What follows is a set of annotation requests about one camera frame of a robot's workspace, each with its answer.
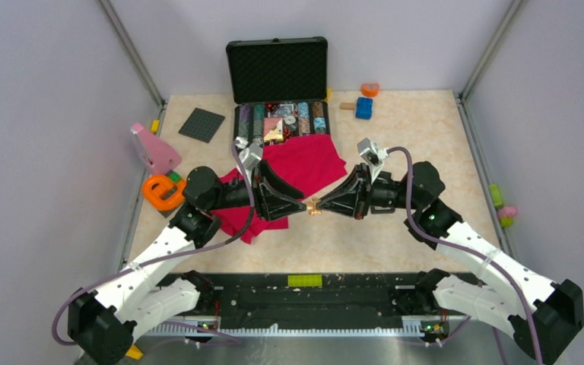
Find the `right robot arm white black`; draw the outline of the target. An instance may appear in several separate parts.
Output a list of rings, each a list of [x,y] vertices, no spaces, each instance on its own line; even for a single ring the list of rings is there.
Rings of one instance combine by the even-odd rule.
[[[489,243],[440,199],[444,189],[428,161],[414,163],[400,181],[389,172],[374,176],[360,163],[316,207],[356,220],[406,210],[405,225],[416,240],[464,265],[482,282],[468,284],[433,269],[416,286],[417,307],[425,313],[464,313],[511,337],[534,360],[556,363],[584,327],[582,289],[569,279],[555,282],[540,275]]]

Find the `magenta red garment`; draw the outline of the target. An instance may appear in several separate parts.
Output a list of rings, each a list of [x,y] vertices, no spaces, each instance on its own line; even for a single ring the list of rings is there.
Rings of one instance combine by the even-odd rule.
[[[346,161],[343,160],[328,135],[307,135],[293,137],[283,144],[265,147],[263,159],[273,171],[309,198],[319,190],[338,181],[346,175]],[[221,182],[242,179],[237,167],[220,177]],[[248,207],[216,210],[214,215],[222,222],[221,230],[233,236],[243,228],[249,214]],[[289,227],[286,217],[276,221],[264,221],[254,217],[240,239],[247,244],[265,230],[285,230]]]

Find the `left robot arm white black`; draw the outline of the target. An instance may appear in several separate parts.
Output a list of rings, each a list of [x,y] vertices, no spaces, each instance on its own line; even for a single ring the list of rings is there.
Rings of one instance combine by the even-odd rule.
[[[303,212],[304,194],[264,160],[240,166],[241,180],[221,182],[209,167],[186,178],[184,204],[135,261],[68,305],[67,333],[97,364],[116,364],[148,330],[176,314],[212,308],[211,284],[191,271],[160,289],[184,259],[238,240],[254,218],[276,221]]]

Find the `gold orange brooch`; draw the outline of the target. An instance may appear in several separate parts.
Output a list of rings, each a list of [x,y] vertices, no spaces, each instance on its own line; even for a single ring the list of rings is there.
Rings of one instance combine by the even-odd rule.
[[[312,197],[306,202],[306,211],[310,216],[319,215],[322,213],[319,209],[319,203],[320,200],[317,197]]]

